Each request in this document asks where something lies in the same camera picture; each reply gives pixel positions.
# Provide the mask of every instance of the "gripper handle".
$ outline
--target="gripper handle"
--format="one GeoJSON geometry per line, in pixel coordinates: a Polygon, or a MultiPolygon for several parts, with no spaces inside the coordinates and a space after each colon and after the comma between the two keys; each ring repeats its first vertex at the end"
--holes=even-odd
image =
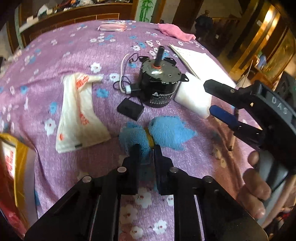
{"type": "Polygon", "coordinates": [[[266,213],[263,218],[257,220],[257,223],[262,225],[282,193],[288,175],[288,169],[280,162],[276,161],[267,150],[259,151],[259,161],[255,169],[271,188],[270,198],[266,201],[261,200],[266,209],[266,213]]]}

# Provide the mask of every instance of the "doorway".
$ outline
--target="doorway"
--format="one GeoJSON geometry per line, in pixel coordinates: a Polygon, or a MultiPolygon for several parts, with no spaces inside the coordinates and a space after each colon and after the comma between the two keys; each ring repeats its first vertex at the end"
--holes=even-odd
{"type": "Polygon", "coordinates": [[[190,32],[204,0],[180,0],[172,24],[182,31],[190,32]]]}

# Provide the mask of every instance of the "yellow rubber band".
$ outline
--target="yellow rubber band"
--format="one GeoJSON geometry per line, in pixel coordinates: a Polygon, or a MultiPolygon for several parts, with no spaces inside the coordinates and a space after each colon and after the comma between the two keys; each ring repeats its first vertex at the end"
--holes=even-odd
{"type": "Polygon", "coordinates": [[[153,149],[154,148],[154,141],[153,141],[152,136],[149,133],[148,127],[145,127],[144,130],[146,132],[146,136],[147,136],[147,139],[148,139],[148,142],[149,142],[149,146],[150,146],[150,148],[153,149]]]}

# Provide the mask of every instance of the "pink towel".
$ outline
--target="pink towel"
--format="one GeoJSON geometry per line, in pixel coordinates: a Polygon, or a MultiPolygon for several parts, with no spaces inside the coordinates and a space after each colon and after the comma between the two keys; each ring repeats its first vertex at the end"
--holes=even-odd
{"type": "Polygon", "coordinates": [[[174,37],[176,39],[179,39],[185,42],[188,42],[191,39],[196,39],[196,37],[193,34],[186,34],[178,26],[173,24],[169,24],[169,23],[158,24],[158,27],[163,34],[174,37]]]}

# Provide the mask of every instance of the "blue towel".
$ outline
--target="blue towel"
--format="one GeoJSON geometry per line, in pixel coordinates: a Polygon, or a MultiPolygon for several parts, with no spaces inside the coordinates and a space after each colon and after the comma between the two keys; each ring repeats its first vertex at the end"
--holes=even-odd
{"type": "Polygon", "coordinates": [[[126,154],[129,155],[129,150],[135,144],[141,145],[141,164],[149,164],[149,142],[147,139],[146,132],[142,126],[137,125],[133,122],[127,122],[126,126],[123,127],[119,133],[119,142],[121,147],[125,150],[126,154]]]}
{"type": "Polygon", "coordinates": [[[148,129],[155,144],[184,150],[182,143],[197,135],[195,131],[185,128],[185,124],[178,116],[160,116],[150,121],[148,129]]]}
{"type": "MultiPolygon", "coordinates": [[[[174,150],[184,150],[182,143],[197,135],[195,131],[185,128],[185,124],[178,116],[160,116],[149,123],[148,129],[155,144],[174,150]]],[[[141,164],[150,163],[151,150],[143,127],[128,122],[119,134],[119,142],[127,154],[133,145],[140,144],[142,147],[141,164]]]]}

